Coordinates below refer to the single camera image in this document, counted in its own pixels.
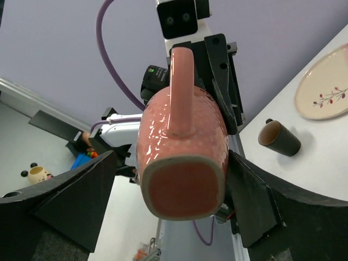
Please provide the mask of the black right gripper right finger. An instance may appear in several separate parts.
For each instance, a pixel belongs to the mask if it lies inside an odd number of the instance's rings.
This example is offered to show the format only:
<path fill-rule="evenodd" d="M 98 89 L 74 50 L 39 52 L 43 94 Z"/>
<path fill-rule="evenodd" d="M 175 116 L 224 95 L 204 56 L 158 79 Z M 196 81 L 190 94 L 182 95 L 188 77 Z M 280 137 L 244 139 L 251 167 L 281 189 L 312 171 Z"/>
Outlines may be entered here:
<path fill-rule="evenodd" d="M 227 190 L 250 260 L 347 260 L 347 202 L 293 185 L 230 151 Z"/>

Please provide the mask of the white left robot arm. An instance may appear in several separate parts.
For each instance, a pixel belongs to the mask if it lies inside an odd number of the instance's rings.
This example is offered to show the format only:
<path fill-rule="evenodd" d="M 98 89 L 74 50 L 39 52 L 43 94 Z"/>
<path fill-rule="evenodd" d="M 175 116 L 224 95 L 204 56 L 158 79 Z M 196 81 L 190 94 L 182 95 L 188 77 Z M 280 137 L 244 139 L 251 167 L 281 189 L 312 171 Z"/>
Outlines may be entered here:
<path fill-rule="evenodd" d="M 236 42 L 227 42 L 223 34 L 205 36 L 202 40 L 181 40 L 170 48 L 186 47 L 195 59 L 195 85 L 207 91 L 218 104 L 229 135 L 239 136 L 244 121 L 238 80 L 233 57 Z M 91 128 L 90 141 L 98 154 L 113 150 L 117 154 L 117 174 L 135 183 L 135 145 L 140 115 L 120 115 L 112 107 L 107 108 L 101 122 Z"/>

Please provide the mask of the pink ceramic mug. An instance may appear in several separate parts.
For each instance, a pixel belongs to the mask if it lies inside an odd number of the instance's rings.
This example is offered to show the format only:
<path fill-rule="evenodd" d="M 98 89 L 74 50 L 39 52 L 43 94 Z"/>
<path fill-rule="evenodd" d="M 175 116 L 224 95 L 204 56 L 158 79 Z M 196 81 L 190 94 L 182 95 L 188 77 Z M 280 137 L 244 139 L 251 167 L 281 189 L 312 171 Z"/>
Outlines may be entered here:
<path fill-rule="evenodd" d="M 150 99 L 140 122 L 136 159 L 147 208 L 164 220 L 213 215 L 225 196 L 228 154 L 220 109 L 194 84 L 194 55 L 176 47 L 170 85 Z"/>

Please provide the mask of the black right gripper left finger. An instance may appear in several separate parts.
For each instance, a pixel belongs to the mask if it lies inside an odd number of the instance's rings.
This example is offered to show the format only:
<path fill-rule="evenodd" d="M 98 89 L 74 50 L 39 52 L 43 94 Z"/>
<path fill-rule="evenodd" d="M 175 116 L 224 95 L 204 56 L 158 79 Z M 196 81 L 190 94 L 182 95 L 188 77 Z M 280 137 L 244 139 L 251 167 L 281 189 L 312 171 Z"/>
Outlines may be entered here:
<path fill-rule="evenodd" d="M 117 168 L 113 151 L 1 197 L 1 260 L 87 260 Z"/>

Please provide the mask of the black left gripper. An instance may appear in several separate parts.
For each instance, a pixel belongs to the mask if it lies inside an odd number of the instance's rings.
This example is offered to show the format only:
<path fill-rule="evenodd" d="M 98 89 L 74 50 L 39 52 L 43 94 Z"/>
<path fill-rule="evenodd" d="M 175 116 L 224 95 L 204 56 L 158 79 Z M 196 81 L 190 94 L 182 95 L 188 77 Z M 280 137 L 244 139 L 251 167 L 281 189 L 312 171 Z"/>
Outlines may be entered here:
<path fill-rule="evenodd" d="M 195 63 L 195 85 L 214 98 L 227 133 L 237 135 L 238 128 L 243 125 L 244 113 L 233 61 L 237 43 L 227 43 L 223 34 L 215 34 L 199 42 L 181 42 L 173 47 L 191 49 Z"/>

